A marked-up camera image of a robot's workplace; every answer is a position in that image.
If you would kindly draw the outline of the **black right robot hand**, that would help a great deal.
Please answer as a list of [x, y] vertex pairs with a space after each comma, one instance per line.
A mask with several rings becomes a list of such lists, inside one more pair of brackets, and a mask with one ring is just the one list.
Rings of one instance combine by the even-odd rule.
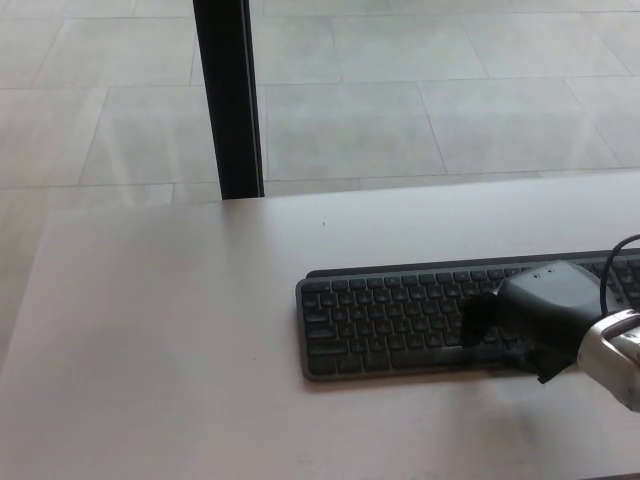
[[465, 347], [481, 343], [492, 328], [525, 342], [515, 364], [544, 384], [577, 362], [587, 331], [616, 305], [608, 285], [583, 267], [547, 263], [504, 279], [462, 307]]

